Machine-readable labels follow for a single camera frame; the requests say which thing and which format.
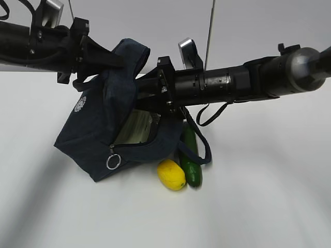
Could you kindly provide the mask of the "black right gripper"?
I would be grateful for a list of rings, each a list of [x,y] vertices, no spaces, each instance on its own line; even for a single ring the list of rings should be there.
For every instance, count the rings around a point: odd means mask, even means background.
[[[202,68],[175,70],[170,57],[159,57],[157,72],[150,72],[138,79],[139,90],[136,110],[152,113],[171,113],[182,106],[206,104],[204,99],[205,76]],[[161,84],[167,91],[161,93]]]

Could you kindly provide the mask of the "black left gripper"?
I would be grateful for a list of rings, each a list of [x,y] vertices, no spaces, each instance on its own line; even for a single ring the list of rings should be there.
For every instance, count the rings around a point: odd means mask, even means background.
[[[124,67],[124,59],[97,44],[89,34],[89,20],[75,17],[71,27],[43,26],[40,17],[31,23],[28,67],[57,73],[57,82],[68,84],[77,71],[76,83],[100,74],[104,69]],[[78,67],[84,41],[84,63]]]

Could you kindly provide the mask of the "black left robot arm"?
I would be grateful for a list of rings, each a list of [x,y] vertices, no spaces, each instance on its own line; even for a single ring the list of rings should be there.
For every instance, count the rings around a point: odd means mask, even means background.
[[[89,21],[74,18],[71,27],[34,22],[30,27],[1,22],[1,63],[55,72],[60,84],[72,74],[79,82],[110,68],[122,68],[122,56],[89,37]]]

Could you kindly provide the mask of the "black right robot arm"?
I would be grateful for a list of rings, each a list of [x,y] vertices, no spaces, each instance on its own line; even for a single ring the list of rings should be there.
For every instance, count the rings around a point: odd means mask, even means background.
[[[214,70],[174,70],[169,57],[137,79],[136,108],[173,113],[180,107],[217,102],[277,99],[319,89],[330,77],[330,48],[319,52],[299,45],[278,45],[279,56]]]

